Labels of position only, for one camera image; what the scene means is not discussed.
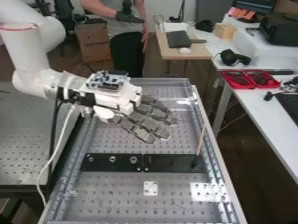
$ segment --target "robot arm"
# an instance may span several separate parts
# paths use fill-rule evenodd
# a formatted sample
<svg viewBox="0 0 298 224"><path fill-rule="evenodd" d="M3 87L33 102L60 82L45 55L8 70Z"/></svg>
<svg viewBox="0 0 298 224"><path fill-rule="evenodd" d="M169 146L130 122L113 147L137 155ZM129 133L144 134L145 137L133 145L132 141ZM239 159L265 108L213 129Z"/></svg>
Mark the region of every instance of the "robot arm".
<svg viewBox="0 0 298 224"><path fill-rule="evenodd" d="M113 122L146 143L169 138L161 123L170 125L176 119L160 101L142 96L142 88L130 84L126 74L100 71L85 79L50 69L45 53L65 37L56 18L42 17L20 0L0 0L0 23L20 92L90 108L101 121Z"/></svg>

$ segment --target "black cable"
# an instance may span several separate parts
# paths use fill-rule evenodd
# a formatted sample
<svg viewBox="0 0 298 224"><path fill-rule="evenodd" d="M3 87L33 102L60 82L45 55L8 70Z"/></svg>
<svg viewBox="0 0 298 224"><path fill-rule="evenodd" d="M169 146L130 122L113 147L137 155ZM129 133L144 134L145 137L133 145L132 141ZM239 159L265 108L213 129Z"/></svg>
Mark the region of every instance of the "black cable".
<svg viewBox="0 0 298 224"><path fill-rule="evenodd" d="M58 102L58 94L56 94L54 98L54 110L53 110L53 119L52 119L52 127L50 127L50 139L49 139L49 158L52 157L53 150L54 150L54 137L56 137L56 127L57 127L57 117L58 111L62 106L64 101ZM52 163L49 164L48 168L48 183L46 183L46 199L49 198L49 191L50 191L50 178L52 177Z"/></svg>
<svg viewBox="0 0 298 224"><path fill-rule="evenodd" d="M185 0L182 0L178 18L183 20L183 11L185 11Z"/></svg>

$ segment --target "black pants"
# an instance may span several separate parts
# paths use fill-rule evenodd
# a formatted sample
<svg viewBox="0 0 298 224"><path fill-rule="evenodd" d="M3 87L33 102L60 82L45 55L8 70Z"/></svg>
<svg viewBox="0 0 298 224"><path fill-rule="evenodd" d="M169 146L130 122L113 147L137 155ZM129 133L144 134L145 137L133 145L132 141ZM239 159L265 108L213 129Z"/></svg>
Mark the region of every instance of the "black pants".
<svg viewBox="0 0 298 224"><path fill-rule="evenodd" d="M132 32L114 36L110 39L110 53L116 70L129 73L133 78L142 77L145 54L142 33Z"/></svg>

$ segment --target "metal table surface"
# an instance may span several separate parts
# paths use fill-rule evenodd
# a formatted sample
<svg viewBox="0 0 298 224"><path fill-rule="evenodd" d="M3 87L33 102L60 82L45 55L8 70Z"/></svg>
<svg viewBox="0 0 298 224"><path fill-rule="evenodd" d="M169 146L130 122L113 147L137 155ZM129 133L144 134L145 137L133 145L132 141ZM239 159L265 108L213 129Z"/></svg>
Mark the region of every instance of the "metal table surface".
<svg viewBox="0 0 298 224"><path fill-rule="evenodd" d="M113 124L85 120L40 224L246 223L201 99L187 79L134 79L178 118L172 138L148 145ZM194 154L206 124L203 173L81 172L85 153ZM158 196L144 195L144 182Z"/></svg>
<svg viewBox="0 0 298 224"><path fill-rule="evenodd" d="M1 191L9 190L12 186L24 187L36 184L37 174L48 160L53 101L17 92L9 82L0 83L0 90ZM69 107L62 106L57 121L57 136L68 110ZM76 119L77 113L72 116L64 143ZM45 185L46 181L48 172L44 173L40 184Z"/></svg>

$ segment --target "white cable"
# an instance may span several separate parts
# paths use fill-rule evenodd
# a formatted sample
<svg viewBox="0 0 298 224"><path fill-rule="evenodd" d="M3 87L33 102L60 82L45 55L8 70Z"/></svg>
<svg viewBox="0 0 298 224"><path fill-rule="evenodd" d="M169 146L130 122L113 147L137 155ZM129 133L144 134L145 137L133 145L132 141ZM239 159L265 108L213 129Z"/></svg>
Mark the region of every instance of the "white cable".
<svg viewBox="0 0 298 224"><path fill-rule="evenodd" d="M238 121L243 116L246 115L246 113L243 113L238 118L235 118L221 130L219 132L230 125L233 124L235 121Z"/></svg>
<svg viewBox="0 0 298 224"><path fill-rule="evenodd" d="M40 194L40 197L42 199L44 206L45 206L46 202L45 202L44 194L42 194L42 192L40 190L40 178L41 178L41 175L42 175L44 171L46 170L49 164L53 162L53 159L54 159L54 157L57 155L57 152L58 152L58 149L60 149L60 146L61 146L61 143L62 143L62 137L64 137L64 132L65 132L66 126L68 126L68 121L70 119L70 115L72 115L72 112L73 112L74 108L76 108L76 106L72 106L72 108L70 108L70 110L68 112L68 115L66 115L66 118L65 118L65 121L64 121L64 125L62 125L61 134L60 134L60 137L58 137L58 142L57 142L53 154L52 154L46 164L44 165L42 169L40 170L38 177L37 177L37 180L36 180L36 188L37 188L37 192Z"/></svg>

